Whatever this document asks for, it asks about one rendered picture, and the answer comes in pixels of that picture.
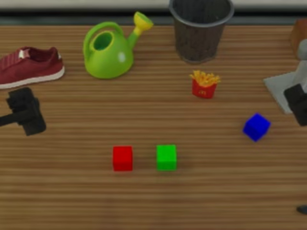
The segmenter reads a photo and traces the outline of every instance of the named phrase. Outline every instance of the shoe lace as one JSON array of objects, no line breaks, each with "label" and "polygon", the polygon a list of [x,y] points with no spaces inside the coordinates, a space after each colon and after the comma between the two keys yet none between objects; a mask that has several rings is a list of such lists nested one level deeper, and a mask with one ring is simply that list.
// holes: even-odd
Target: shoe lace
[{"label": "shoe lace", "polygon": [[6,56],[4,56],[1,60],[1,69],[4,70],[19,61],[21,61],[24,58],[24,52],[22,50],[17,50],[13,53],[10,53]]}]

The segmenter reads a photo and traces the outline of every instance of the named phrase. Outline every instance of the wooden tabletop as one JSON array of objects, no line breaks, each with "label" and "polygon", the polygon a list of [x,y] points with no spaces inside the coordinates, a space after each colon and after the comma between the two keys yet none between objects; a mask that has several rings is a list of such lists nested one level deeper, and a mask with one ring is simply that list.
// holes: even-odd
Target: wooden tabletop
[{"label": "wooden tabletop", "polygon": [[[62,79],[30,86],[46,132],[0,128],[1,230],[306,230],[295,208],[307,204],[307,129],[262,81],[296,69],[292,27],[228,26],[216,60],[192,66],[173,28],[156,26],[115,80],[86,73],[89,28],[0,27],[1,56],[55,46],[66,66]],[[194,69],[221,76],[213,99],[191,94]],[[242,133],[255,112],[272,122],[258,143]],[[177,145],[177,171],[156,170],[158,144]],[[115,145],[133,146],[133,172],[112,171]]]}]

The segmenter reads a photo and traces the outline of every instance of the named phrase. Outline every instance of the toy french fries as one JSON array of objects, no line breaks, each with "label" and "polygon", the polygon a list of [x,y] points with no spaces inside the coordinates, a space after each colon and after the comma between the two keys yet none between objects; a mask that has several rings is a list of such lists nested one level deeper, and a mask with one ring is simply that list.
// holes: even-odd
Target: toy french fries
[{"label": "toy french fries", "polygon": [[206,74],[201,71],[194,71],[190,75],[193,79],[192,93],[201,98],[212,98],[218,83],[221,82],[219,76],[215,76],[213,73]]}]

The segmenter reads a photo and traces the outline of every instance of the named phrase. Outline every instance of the shoe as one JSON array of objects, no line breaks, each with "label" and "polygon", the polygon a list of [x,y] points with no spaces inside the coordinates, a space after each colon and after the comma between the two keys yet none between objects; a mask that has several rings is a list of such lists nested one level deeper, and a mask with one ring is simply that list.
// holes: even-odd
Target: shoe
[{"label": "shoe", "polygon": [[56,80],[64,72],[63,61],[56,48],[23,47],[0,59],[0,89]]}]

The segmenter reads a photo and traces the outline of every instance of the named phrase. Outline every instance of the trash can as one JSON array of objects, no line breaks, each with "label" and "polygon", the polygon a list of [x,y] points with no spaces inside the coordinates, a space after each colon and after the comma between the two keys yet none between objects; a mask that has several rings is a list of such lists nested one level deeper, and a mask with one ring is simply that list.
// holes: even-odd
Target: trash can
[{"label": "trash can", "polygon": [[225,23],[235,13],[231,0],[170,0],[176,50],[188,63],[215,58]]}]

